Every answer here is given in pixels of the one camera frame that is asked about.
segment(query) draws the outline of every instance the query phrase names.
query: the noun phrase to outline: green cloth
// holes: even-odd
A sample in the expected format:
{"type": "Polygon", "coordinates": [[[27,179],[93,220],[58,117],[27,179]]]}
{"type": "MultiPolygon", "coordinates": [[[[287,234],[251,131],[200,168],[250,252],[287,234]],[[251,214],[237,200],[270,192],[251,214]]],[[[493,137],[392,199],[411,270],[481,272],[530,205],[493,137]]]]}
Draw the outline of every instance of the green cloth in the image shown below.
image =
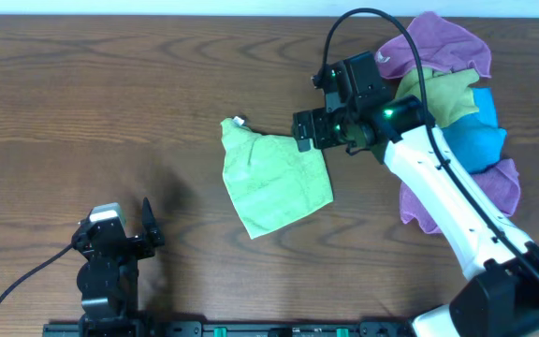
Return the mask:
{"type": "Polygon", "coordinates": [[[322,152],[300,153],[292,137],[261,136],[225,119],[224,183],[251,239],[333,201],[322,152]]]}
{"type": "MultiPolygon", "coordinates": [[[[428,109],[440,127],[447,127],[464,115],[475,113],[479,108],[473,101],[473,90],[469,84],[479,80],[475,69],[455,73],[443,73],[430,68],[423,68],[428,95],[428,109]]],[[[413,69],[399,84],[396,98],[414,95],[421,99],[417,69],[413,69]]]]}

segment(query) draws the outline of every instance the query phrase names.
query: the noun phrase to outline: wooden table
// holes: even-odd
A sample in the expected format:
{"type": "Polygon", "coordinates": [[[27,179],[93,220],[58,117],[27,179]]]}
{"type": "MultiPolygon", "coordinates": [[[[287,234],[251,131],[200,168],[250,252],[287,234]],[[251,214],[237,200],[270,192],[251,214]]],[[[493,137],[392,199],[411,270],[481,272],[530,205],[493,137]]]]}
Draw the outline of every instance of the wooden table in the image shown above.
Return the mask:
{"type": "MultiPolygon", "coordinates": [[[[140,263],[141,307],[161,317],[356,321],[415,315],[463,287],[452,251],[399,218],[400,182],[370,155],[325,151],[335,201],[251,241],[222,181],[219,123],[245,114],[287,134],[320,107],[310,84],[330,19],[0,16],[0,294],[118,201],[132,234],[147,196],[167,245],[140,263]]],[[[504,153],[523,196],[515,223],[539,242],[539,20],[455,19],[493,53],[504,153]]],[[[353,19],[330,58],[396,35],[353,19]]],[[[71,252],[0,308],[0,336],[80,317],[71,252]]]]}

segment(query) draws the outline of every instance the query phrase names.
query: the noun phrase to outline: cable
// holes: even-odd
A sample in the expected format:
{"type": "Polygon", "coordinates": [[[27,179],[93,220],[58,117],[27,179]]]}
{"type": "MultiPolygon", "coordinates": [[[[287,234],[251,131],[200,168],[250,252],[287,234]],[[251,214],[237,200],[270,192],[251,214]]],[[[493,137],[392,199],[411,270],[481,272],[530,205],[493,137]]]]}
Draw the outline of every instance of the cable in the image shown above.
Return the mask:
{"type": "MultiPolygon", "coordinates": [[[[348,17],[358,14],[358,13],[370,13],[378,15],[392,24],[394,24],[397,29],[401,32],[401,34],[404,36],[404,38],[407,40],[407,43],[409,43],[409,47],[411,48],[411,53],[413,54],[413,57],[415,58],[415,66],[417,67],[417,76],[419,77],[419,92],[421,94],[421,106],[422,106],[422,112],[424,120],[427,121],[428,118],[428,96],[426,95],[426,83],[423,76],[423,71],[421,71],[421,59],[419,58],[419,52],[417,51],[417,47],[415,46],[415,43],[413,42],[413,39],[409,35],[409,32],[402,26],[402,24],[395,19],[394,17],[384,13],[382,10],[374,9],[374,8],[357,8],[350,10],[346,13],[344,13],[338,20],[332,25],[332,28],[328,32],[328,36],[326,37],[326,44],[324,45],[324,54],[322,59],[322,65],[320,67],[319,73],[316,75],[316,84],[315,86],[321,85],[321,82],[324,78],[324,69],[328,65],[328,49],[329,49],[329,42],[332,39],[332,35],[334,35],[334,31],[336,31],[336,28],[348,17]]],[[[479,214],[479,216],[484,220],[486,223],[486,226],[494,233],[494,235],[498,238],[500,242],[504,244],[504,246],[517,258],[519,263],[525,267],[525,269],[538,281],[539,283],[539,271],[530,263],[530,261],[525,258],[521,252],[506,238],[504,235],[504,232],[499,230],[498,227],[492,222],[492,220],[489,218],[489,216],[482,210],[482,208],[479,206],[479,204],[475,201],[473,196],[467,191],[463,183],[459,180],[455,172],[448,166],[448,161],[444,158],[442,153],[440,152],[440,149],[438,148],[438,144],[436,143],[436,139],[434,138],[434,134],[432,132],[432,128],[434,125],[429,125],[426,122],[426,131],[428,132],[428,139],[430,140],[430,145],[433,148],[434,153],[436,154],[436,157],[438,158],[438,161],[440,162],[441,166],[444,168],[450,179],[453,181],[455,186],[459,189],[460,193],[467,199],[467,201],[472,205],[472,207],[475,209],[475,211],[479,214]]]]}
{"type": "Polygon", "coordinates": [[[37,271],[40,271],[42,270],[43,268],[49,266],[53,261],[55,261],[56,259],[62,257],[65,253],[67,253],[67,251],[69,251],[70,249],[72,249],[72,244],[69,244],[66,248],[64,248],[61,252],[57,253],[56,255],[54,255],[52,258],[48,259],[47,261],[41,263],[40,265],[38,265],[36,268],[34,268],[33,270],[27,272],[23,277],[19,278],[16,282],[14,282],[11,286],[9,286],[6,291],[4,291],[3,294],[1,294],[0,296],[0,305],[1,305],[1,302],[4,301],[4,299],[7,297],[7,295],[9,295],[9,293],[11,293],[15,288],[16,286],[19,286],[22,282],[24,282],[27,278],[33,276],[34,274],[36,274],[37,271]]]}

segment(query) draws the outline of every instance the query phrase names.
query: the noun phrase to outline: white wall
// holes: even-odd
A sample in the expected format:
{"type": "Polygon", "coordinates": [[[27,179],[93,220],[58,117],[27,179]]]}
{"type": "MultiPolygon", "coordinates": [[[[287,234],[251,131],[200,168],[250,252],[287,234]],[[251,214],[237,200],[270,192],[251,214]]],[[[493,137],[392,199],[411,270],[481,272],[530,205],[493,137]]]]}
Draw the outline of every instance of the white wall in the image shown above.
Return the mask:
{"type": "Polygon", "coordinates": [[[539,0],[0,0],[0,14],[339,16],[376,7],[395,16],[539,18],[539,0]]]}

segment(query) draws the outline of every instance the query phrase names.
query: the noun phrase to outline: cloth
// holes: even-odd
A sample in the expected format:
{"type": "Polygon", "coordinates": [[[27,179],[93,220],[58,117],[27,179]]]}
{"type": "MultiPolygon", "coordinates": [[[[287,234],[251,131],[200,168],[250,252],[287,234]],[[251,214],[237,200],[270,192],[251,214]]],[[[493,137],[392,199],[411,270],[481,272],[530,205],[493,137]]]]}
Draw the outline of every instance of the cloth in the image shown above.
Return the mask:
{"type": "MultiPolygon", "coordinates": [[[[474,68],[489,78],[492,55],[486,42],[465,28],[448,22],[434,12],[414,18],[407,28],[413,38],[421,65],[441,72],[474,68]]],[[[380,74],[397,79],[415,68],[415,60],[404,36],[389,40],[375,54],[380,74]]]]}
{"type": "MultiPolygon", "coordinates": [[[[433,69],[423,68],[428,95],[428,109],[440,127],[447,127],[462,116],[478,112],[473,102],[473,91],[469,84],[479,80],[474,69],[445,74],[433,69]]],[[[406,95],[421,97],[417,69],[411,70],[399,84],[396,98],[406,95]]]]}
{"type": "Polygon", "coordinates": [[[473,89],[479,112],[459,118],[442,132],[448,146],[469,173],[481,172],[501,160],[506,130],[498,127],[489,88],[473,89]]]}
{"type": "MultiPolygon", "coordinates": [[[[513,159],[504,159],[486,172],[472,175],[472,178],[504,215],[511,216],[515,213],[521,188],[513,159]]],[[[417,219],[425,233],[442,233],[419,199],[404,183],[401,185],[400,203],[401,220],[404,224],[417,219]]]]}
{"type": "Polygon", "coordinates": [[[224,183],[251,239],[333,201],[322,152],[300,153],[292,137],[261,136],[225,119],[224,183]]]}

